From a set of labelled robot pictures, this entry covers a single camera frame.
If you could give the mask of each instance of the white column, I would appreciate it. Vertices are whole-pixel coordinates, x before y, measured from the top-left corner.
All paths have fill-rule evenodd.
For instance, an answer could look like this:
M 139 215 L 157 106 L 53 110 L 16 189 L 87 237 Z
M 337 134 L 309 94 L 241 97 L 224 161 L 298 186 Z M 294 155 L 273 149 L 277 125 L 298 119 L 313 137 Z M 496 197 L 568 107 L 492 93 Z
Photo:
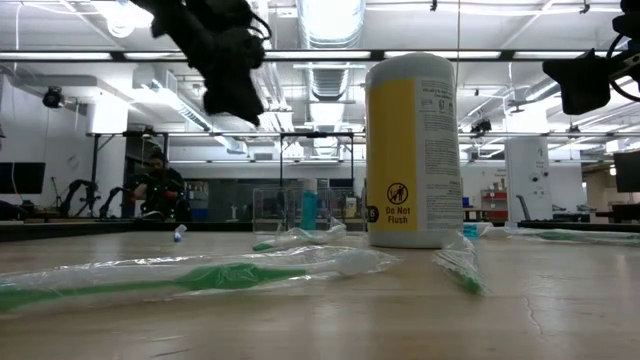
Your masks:
M 548 131 L 545 109 L 534 105 L 507 116 L 505 129 L 508 132 Z M 553 218 L 547 139 L 540 136 L 507 139 L 505 155 L 509 221 L 526 219 L 520 196 L 531 220 Z
M 89 105 L 89 131 L 92 133 L 121 133 L 127 130 L 129 105 L 121 99 L 103 93 L 95 104 Z M 109 137 L 100 139 L 102 145 Z M 127 139 L 115 137 L 98 152 L 96 182 L 102 199 L 97 202 L 95 211 L 107 200 L 109 190 L 122 186 L 124 181 L 124 164 Z M 112 215 L 120 216 L 122 195 L 119 194 L 111 202 L 109 209 Z

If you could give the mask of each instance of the computer screen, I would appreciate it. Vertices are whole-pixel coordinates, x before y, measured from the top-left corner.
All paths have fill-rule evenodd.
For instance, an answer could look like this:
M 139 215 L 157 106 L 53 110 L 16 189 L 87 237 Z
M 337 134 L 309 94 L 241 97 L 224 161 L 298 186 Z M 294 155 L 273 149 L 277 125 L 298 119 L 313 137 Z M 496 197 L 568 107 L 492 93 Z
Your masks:
M 0 194 L 41 194 L 45 166 L 45 163 L 0 163 Z
M 353 179 L 329 179 L 329 187 L 353 188 Z
M 615 153 L 618 192 L 640 192 L 640 151 Z

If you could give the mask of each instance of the clear plastic wrap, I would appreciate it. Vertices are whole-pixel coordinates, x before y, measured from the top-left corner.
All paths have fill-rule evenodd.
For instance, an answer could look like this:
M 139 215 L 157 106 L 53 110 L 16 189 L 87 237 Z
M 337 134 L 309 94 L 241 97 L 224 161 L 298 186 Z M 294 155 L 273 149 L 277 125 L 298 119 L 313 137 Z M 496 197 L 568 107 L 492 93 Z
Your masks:
M 579 243 L 619 246 L 640 246 L 640 234 L 605 231 L 578 231 L 564 229 L 525 229 L 505 227 L 510 237 L 555 243 Z
M 480 273 L 476 250 L 462 234 L 458 239 L 447 244 L 442 250 L 433 254 L 433 261 L 442 266 L 465 290 L 473 294 L 488 292 L 484 277 Z
M 137 259 L 0 275 L 0 312 L 78 308 L 291 285 L 383 271 L 391 255 L 307 246 L 268 254 Z
M 334 218 L 330 218 L 329 230 L 327 231 L 307 231 L 301 228 L 293 228 L 283 232 L 279 228 L 275 236 L 267 239 L 258 239 L 259 242 L 253 246 L 253 251 L 271 251 L 310 244 L 324 245 L 340 240 L 346 236 L 347 226 Z

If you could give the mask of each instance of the small blue object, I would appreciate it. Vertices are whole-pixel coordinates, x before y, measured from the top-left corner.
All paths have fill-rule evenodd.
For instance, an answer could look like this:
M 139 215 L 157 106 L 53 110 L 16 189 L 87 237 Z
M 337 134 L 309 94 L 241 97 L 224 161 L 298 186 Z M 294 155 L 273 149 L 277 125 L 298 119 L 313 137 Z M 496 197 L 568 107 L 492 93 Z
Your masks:
M 478 238 L 478 225 L 476 224 L 464 224 L 462 228 L 463 234 L 467 239 Z
M 173 242 L 175 243 L 179 243 L 182 241 L 182 236 L 184 236 L 184 233 L 187 231 L 187 227 L 184 225 L 180 225 L 176 228 L 176 230 L 173 232 Z
M 313 191 L 305 191 L 302 195 L 302 230 L 316 229 L 316 201 L 318 196 Z

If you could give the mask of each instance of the yellow label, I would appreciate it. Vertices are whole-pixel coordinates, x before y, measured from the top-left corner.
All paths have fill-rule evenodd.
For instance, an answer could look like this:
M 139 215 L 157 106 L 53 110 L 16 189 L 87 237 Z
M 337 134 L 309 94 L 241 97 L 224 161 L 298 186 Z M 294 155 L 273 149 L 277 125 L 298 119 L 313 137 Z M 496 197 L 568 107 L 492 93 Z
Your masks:
M 367 100 L 369 228 L 417 231 L 414 80 L 375 86 Z

